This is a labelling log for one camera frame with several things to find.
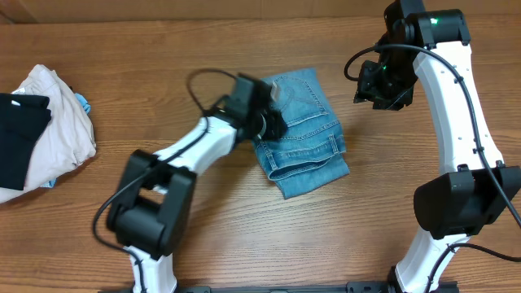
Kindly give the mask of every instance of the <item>blue cloth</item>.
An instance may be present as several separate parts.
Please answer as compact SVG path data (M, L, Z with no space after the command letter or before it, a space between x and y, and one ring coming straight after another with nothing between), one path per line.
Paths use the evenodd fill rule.
M264 79L280 87L276 108L288 131L278 142L253 142L260 166L285 199L349 174L342 126L327 102L314 68Z
M83 97L81 94L75 93L74 95L78 99L78 102L80 102L81 106L83 107L83 110L85 110L85 113L87 113L87 115L89 115L89 113L90 113L89 102L87 102L85 97Z
M78 100L78 102L80 102L81 106L83 107L83 110L85 110L85 113L87 113L87 115L89 115L89 113L90 113L89 102L87 102L85 97L82 96L81 94L75 93L74 95L76 96L76 99ZM58 181L58 178L53 179L53 180L47 182L46 184L44 184L44 185L42 185L40 187L43 187L43 188L54 188L55 185L56 185L56 181Z

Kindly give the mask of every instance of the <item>pile of clothes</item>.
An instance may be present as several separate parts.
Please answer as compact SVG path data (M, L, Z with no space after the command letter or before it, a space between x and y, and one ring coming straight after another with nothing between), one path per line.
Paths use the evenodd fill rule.
M96 154L89 112L85 98L43 65L0 94L0 203L54 187Z

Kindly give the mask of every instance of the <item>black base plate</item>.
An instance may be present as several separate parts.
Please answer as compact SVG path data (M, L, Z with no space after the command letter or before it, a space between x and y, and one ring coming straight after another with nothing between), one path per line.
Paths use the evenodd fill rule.
M132 293L123 291L100 291L99 293ZM175 293L400 293L389 282L349 282L346 286L277 286L210 288L193 286L177 288ZM457 282L441 282L435 293L459 293Z

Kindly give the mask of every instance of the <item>beige cloth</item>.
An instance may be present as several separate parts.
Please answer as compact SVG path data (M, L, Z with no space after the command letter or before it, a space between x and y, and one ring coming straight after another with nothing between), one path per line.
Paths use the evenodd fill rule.
M35 66L16 93L49 97L51 119L34 147L24 190L0 188L0 203L37 189L96 154L92 123L55 71L43 65Z

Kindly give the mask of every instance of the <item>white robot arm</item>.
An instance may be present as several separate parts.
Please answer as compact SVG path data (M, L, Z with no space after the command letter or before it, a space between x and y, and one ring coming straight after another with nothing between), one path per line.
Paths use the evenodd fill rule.
M439 267L436 263L447 247L467 242L484 225L492 224L506 206L484 171L475 127L485 149L484 158L488 165L494 166L493 176L508 199L521 188L521 169L505 167L488 131L472 76L470 35L462 13L425 12L421 0L396 0L385 11L385 20L387 33L379 44L353 56L344 74L349 80L358 81L355 103L371 101L374 109L384 110L400 110L410 105L414 83L419 78L427 94L439 144L440 177L416 190L414 211L420 225L418 232L405 258L392 269L389 283L384 282L374 292L423 293L429 288L454 292L453 288L444 291L439 283L453 253ZM397 48L397 44L409 48ZM354 59L372 50L381 54L380 61L365 61L358 78L349 76L347 69ZM450 70L431 52L449 62ZM475 124L469 113L468 96L455 76L465 81ZM107 218L107 227L116 233L118 242L139 258L131 256L135 283L124 292L175 292L177 280L172 271L171 252L186 226L195 179L242 140L278 139L285 133L282 115L269 106L275 92L276 89L262 81L239 76L234 93L225 99L226 106L213 109L179 142L154 155L142 151L133 154L120 182L119 190L125 193L114 200ZM169 160L198 138L191 148L169 161L168 168L160 168L152 179L142 179L128 188L146 170L155 169L161 164L158 162ZM164 202L157 204L140 198L142 187L165 195ZM353 290L356 284L350 284L345 290L357 292ZM372 292L366 290L370 286L364 282L358 285L363 292Z
M449 61L465 79L488 164L494 166L498 161L503 162L479 104L472 76L471 46L464 46L461 42L445 42L431 51ZM414 60L414 71L422 83L431 109L440 151L440 175L457 172L458 166L462 165L468 166L470 170L483 169L478 154L473 151L474 134L465 96L460 85L454 83L453 74L440 61L424 53L419 53ZM452 234L435 240L429 232L419 227L405 258L396 266L396 278L402 291L423 293L434 263L447 246L464 243L469 239L466 234ZM437 270L431 285L433 291L438 288L440 276L452 257L453 254L445 257Z

